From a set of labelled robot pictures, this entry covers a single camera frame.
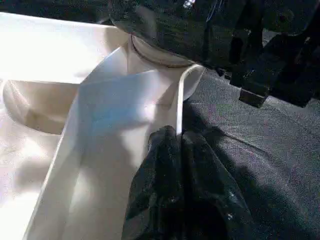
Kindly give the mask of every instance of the white plastic tray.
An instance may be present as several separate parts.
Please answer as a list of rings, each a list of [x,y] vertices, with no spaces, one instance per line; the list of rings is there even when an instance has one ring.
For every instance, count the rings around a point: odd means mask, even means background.
[[[128,75],[127,47],[80,85],[25,240],[121,239],[130,184],[150,133],[171,125],[180,134],[184,80],[197,66],[175,82],[158,70]]]

